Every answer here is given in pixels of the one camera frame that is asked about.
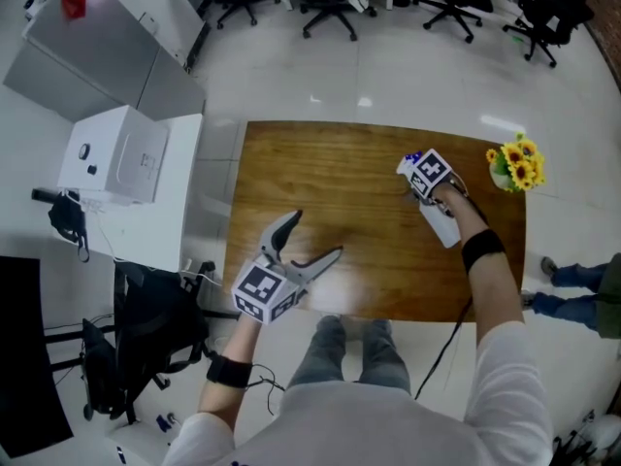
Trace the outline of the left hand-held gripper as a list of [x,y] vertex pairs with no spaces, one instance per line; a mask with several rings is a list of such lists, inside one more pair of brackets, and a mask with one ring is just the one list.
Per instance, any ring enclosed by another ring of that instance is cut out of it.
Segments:
[[302,215],[302,210],[296,210],[271,223],[260,237],[257,255],[244,263],[233,283],[234,307],[262,324],[296,308],[307,283],[321,276],[343,253],[343,247],[336,247],[306,263],[283,262],[280,252]]

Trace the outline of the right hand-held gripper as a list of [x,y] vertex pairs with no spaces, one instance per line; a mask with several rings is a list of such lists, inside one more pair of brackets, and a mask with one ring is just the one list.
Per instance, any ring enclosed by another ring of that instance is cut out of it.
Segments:
[[451,166],[434,150],[406,154],[397,167],[419,199],[429,199],[433,189],[452,173]]

